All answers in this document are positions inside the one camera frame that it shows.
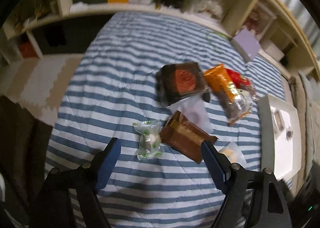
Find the red snack package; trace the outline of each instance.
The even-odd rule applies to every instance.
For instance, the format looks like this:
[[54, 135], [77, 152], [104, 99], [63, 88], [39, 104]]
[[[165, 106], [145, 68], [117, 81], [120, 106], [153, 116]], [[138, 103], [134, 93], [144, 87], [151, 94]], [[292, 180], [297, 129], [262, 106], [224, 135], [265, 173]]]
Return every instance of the red snack package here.
[[231, 69], [227, 68], [226, 70], [236, 88], [248, 91], [253, 100], [257, 99], [256, 89], [251, 85], [251, 82], [247, 77]]

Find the black package with red circle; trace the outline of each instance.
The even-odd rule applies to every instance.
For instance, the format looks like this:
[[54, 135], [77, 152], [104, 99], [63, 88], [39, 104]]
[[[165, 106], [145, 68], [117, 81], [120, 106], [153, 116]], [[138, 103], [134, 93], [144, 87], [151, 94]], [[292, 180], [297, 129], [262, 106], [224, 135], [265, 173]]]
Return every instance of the black package with red circle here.
[[159, 99], [166, 106], [208, 90], [203, 73], [196, 62], [165, 65], [156, 77]]

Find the bed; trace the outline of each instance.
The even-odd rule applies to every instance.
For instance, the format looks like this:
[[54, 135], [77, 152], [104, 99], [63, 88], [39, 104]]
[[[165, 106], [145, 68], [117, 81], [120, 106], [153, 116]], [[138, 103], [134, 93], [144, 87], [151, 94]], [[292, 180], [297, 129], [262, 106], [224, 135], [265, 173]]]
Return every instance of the bed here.
[[[139, 135], [133, 122], [171, 115], [155, 95], [155, 74], [165, 64], [198, 62], [203, 71], [224, 63], [250, 78], [259, 98], [285, 100], [279, 71], [260, 56], [245, 64], [230, 42], [195, 23], [166, 15], [119, 12], [101, 29], [73, 75], [47, 149], [45, 169], [74, 169], [91, 161], [112, 137], [122, 151], [99, 200], [113, 227], [209, 227], [223, 202], [204, 162], [199, 165], [163, 145], [157, 159], [139, 162]], [[212, 94], [205, 107], [219, 150], [234, 141], [247, 169], [260, 170], [260, 121], [257, 105], [231, 127]], [[71, 200], [84, 226], [75, 191]]]

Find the snack package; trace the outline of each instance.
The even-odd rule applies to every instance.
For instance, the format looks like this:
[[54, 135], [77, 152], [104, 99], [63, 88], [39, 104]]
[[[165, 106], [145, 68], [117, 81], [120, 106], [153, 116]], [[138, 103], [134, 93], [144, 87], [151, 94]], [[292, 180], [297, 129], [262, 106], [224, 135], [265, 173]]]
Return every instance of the snack package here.
[[210, 136], [188, 119], [179, 111], [168, 120], [160, 132], [162, 141], [180, 151], [196, 163], [202, 161], [201, 143], [208, 140], [214, 144], [217, 137]]
[[252, 99], [249, 92], [236, 88], [223, 64], [207, 70], [204, 78], [223, 107], [229, 125], [251, 112]]
[[228, 68], [226, 69], [226, 71], [228, 72], [228, 75], [230, 76], [232, 82], [235, 84], [236, 88], [248, 91], [253, 100], [257, 99], [256, 89], [252, 86], [250, 80], [247, 77]]
[[242, 167], [246, 168], [247, 161], [245, 160], [241, 149], [234, 141], [222, 148], [219, 153], [225, 154], [231, 163], [239, 163]]
[[174, 114], [180, 111], [190, 122], [204, 130], [206, 133], [212, 132], [212, 125], [204, 107], [204, 102], [199, 95], [186, 97], [169, 106]]
[[157, 81], [159, 98], [165, 106], [196, 93], [203, 94], [208, 89], [196, 62], [165, 65], [160, 69]]
[[133, 123], [134, 129], [141, 134], [137, 157], [139, 160], [152, 159], [155, 156], [162, 155], [161, 138], [159, 135], [161, 121], [144, 121], [142, 123]]

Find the purple box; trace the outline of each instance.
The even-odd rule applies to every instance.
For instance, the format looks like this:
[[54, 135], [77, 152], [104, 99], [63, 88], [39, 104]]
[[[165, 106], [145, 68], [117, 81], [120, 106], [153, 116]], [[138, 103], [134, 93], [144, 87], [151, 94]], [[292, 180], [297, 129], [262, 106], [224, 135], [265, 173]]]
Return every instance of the purple box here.
[[234, 36], [231, 43], [246, 63], [252, 61], [261, 48], [259, 42], [255, 39], [254, 34], [249, 32], [246, 28], [242, 29]]

